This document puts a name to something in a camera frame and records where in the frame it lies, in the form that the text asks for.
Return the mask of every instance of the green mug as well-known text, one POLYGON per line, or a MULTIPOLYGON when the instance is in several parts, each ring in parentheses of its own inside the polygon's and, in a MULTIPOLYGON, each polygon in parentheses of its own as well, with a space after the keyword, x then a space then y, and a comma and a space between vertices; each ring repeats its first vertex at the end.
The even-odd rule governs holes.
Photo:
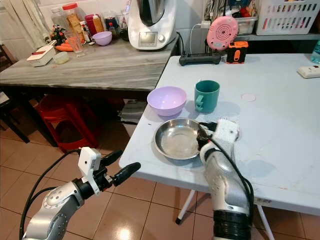
POLYGON ((197 112, 211 113, 218 102, 220 85, 211 80, 200 81, 194 88, 194 107, 197 112))

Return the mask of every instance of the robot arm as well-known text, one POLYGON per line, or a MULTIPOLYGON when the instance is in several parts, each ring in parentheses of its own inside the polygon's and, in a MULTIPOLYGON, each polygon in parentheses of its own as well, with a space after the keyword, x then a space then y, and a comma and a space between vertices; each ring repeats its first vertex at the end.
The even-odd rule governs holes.
POLYGON ((85 200, 99 195, 112 185, 118 186, 140 167, 132 163, 113 177, 107 175, 106 166, 115 162, 122 151, 113 152, 101 159, 95 149, 81 149, 78 166, 84 175, 63 186, 51 190, 43 199, 41 209, 30 220, 23 240, 61 240, 67 230, 72 215, 85 203, 85 200))
MULTIPOLYGON (((238 134, 236 123, 221 119, 213 139, 231 153, 238 134)), ((212 141, 201 148, 200 159, 212 198, 215 239, 251 239, 251 204, 235 168, 212 141)))

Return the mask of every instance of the small purple bowl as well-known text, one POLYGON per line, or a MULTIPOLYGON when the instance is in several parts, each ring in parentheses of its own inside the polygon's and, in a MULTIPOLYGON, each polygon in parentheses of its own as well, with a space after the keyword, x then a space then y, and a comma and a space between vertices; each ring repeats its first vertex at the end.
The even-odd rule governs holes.
POLYGON ((112 39, 112 32, 101 31, 92 36, 95 42, 101 46, 108 45, 112 39))
POLYGON ((158 115, 172 116, 184 108, 187 94, 179 87, 164 86, 150 92, 146 100, 158 115))

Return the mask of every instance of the stainless steel bowl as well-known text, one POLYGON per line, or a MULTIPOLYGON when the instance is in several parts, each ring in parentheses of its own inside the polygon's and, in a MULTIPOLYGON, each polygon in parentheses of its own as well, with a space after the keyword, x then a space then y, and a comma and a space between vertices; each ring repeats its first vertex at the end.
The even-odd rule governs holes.
POLYGON ((155 132, 155 147, 168 158, 191 159, 199 153, 198 129, 198 122, 189 118, 166 121, 155 132))

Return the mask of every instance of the orange device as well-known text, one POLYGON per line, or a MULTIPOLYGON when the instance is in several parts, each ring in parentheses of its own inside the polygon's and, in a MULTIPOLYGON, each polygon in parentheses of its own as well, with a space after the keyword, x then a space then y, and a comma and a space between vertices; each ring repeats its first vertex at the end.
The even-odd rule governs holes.
POLYGON ((235 41, 229 44, 228 54, 226 57, 227 64, 243 64, 245 63, 247 48, 247 41, 235 41))

